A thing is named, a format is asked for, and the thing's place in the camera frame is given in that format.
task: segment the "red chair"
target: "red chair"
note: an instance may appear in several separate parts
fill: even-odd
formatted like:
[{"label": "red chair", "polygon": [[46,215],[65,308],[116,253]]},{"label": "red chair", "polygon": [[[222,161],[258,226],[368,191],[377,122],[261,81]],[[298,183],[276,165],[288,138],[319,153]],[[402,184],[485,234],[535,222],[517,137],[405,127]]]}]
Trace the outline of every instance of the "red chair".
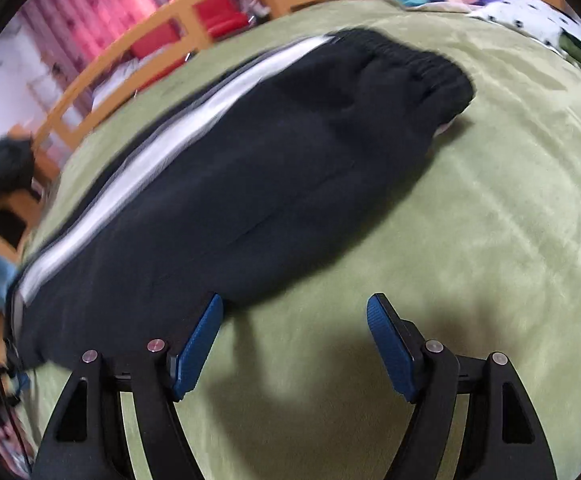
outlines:
[{"label": "red chair", "polygon": [[232,0],[203,0],[194,7],[214,40],[248,27],[248,14],[237,9]]},{"label": "red chair", "polygon": [[[170,22],[167,22],[157,28],[154,28],[154,30],[151,30],[143,38],[133,43],[133,45],[130,47],[130,51],[136,58],[144,59],[144,57],[152,54],[153,52],[156,52],[161,47],[171,43],[176,43],[180,39],[179,32],[177,32],[177,29],[174,27],[174,25]],[[185,62],[186,60],[182,58],[179,61],[171,64],[168,68],[162,70],[160,73],[143,84],[140,88],[138,88],[138,91],[142,91],[143,89],[151,86],[153,83],[156,83],[160,79],[166,77],[173,70],[179,68]]]}]

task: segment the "wooden bed frame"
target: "wooden bed frame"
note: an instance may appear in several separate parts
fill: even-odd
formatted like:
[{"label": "wooden bed frame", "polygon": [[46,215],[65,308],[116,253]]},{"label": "wooden bed frame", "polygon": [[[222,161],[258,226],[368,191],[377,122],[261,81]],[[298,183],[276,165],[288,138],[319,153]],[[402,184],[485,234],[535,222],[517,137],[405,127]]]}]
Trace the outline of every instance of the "wooden bed frame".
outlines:
[{"label": "wooden bed frame", "polygon": [[[54,132],[74,151],[94,128],[101,124],[115,110],[123,105],[133,94],[142,88],[155,75],[163,72],[178,60],[193,51],[209,48],[213,40],[203,27],[194,5],[203,0],[173,0],[157,9],[144,22],[131,28],[122,37],[112,43],[104,52],[95,59],[62,95],[55,107],[48,113],[46,120],[34,133],[33,149],[36,157],[36,179],[44,186],[48,186],[59,175],[59,168],[46,156],[42,144],[46,138]],[[315,2],[325,0],[263,0],[270,7],[270,17],[279,18],[289,14],[293,9],[305,7]],[[562,6],[563,0],[545,0],[556,6]],[[186,34],[177,42],[167,47],[165,51],[154,57],[150,62],[137,70],[123,82],[111,95],[109,95],[96,109],[91,111],[83,121],[74,129],[71,129],[62,120],[65,112],[73,105],[78,96],[86,90],[102,73],[106,72],[130,47],[160,25],[176,20],[181,24]],[[14,127],[13,136],[30,135],[20,127]],[[9,208],[20,216],[27,224],[24,238],[26,240],[30,229],[35,227],[41,217],[42,203],[35,201],[27,192],[17,192],[10,196],[0,197],[0,208]],[[20,259],[24,243],[18,248],[12,248],[0,237],[0,254],[16,262]]]}]

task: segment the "white polka dot fabric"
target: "white polka dot fabric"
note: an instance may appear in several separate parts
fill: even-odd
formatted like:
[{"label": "white polka dot fabric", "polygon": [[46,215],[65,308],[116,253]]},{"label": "white polka dot fabric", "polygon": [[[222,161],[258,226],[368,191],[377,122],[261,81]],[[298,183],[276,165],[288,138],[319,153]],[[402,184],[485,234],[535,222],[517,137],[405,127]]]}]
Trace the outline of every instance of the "white polka dot fabric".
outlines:
[{"label": "white polka dot fabric", "polygon": [[559,47],[559,37],[563,30],[581,41],[581,25],[542,0],[500,0],[474,10],[468,16],[499,23],[535,38],[561,54],[564,53]]}]

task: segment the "bed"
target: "bed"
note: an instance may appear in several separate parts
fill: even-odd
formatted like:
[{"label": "bed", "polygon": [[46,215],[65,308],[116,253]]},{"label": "bed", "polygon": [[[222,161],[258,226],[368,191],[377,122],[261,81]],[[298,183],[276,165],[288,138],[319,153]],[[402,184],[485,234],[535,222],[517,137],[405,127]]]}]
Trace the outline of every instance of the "bed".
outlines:
[{"label": "bed", "polygon": [[[261,0],[269,7],[269,16],[272,19],[320,1],[326,0]],[[564,0],[544,1],[558,9],[566,8]],[[161,7],[147,20],[112,43],[83,70],[69,85],[37,131],[27,132],[19,124],[13,125],[9,132],[11,136],[34,137],[35,177],[41,186],[46,187],[46,190],[51,188],[68,154],[124,103],[180,66],[190,54],[209,48],[222,39],[208,21],[207,14],[214,8],[214,2],[215,0],[173,0]],[[221,18],[231,17],[225,10],[218,12]],[[143,45],[141,52],[138,51],[140,43]],[[129,54],[131,61],[120,64]],[[64,115],[80,95],[92,88],[97,81],[100,83],[94,91],[91,112],[77,126],[67,124]],[[54,145],[61,152],[60,156],[53,156],[51,153]],[[14,246],[0,236],[0,254],[3,257],[13,262],[20,260],[28,236],[37,226],[45,208],[44,199],[45,196],[42,200],[34,200],[25,192],[0,197],[0,208],[14,212],[26,224],[24,236]]]},{"label": "bed", "polygon": [[[190,37],[126,80],[77,129],[64,130],[63,107],[81,84],[150,27],[174,15],[192,20],[185,4],[194,1],[177,0],[121,38],[49,115],[36,145],[55,130],[78,148],[24,258],[61,226],[97,172],[144,125],[253,54],[355,25],[438,51],[473,78],[475,101],[438,139],[416,184],[405,183],[346,251],[224,323],[200,383],[178,405],[184,430],[207,478],[382,478],[411,413],[392,393],[366,327],[365,301],[383,291],[400,315],[455,352],[509,355],[559,478],[577,478],[581,72],[521,35],[465,16],[404,12],[382,0],[290,13],[314,0],[269,0],[278,19],[211,49],[203,49],[208,38],[189,21]],[[202,52],[110,114],[133,86],[189,50]],[[51,364],[35,371],[20,415],[37,441],[67,378]],[[123,402],[132,420],[132,402]],[[460,403],[443,479],[452,478],[465,407]],[[136,425],[126,433],[137,478],[150,478]]]}]

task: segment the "blue gripper pad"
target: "blue gripper pad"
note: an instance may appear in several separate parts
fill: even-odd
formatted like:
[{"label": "blue gripper pad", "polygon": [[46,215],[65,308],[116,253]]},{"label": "blue gripper pad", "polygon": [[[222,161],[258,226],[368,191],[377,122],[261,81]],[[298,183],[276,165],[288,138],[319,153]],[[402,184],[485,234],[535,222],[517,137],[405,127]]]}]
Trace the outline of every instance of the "blue gripper pad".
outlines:
[{"label": "blue gripper pad", "polygon": [[182,400],[184,395],[196,386],[223,319],[224,302],[218,294],[215,294],[184,350],[177,356],[173,384],[175,399]]},{"label": "blue gripper pad", "polygon": [[408,402],[413,402],[419,394],[419,388],[415,384],[413,356],[403,344],[376,294],[368,300],[366,317],[393,388]]}]

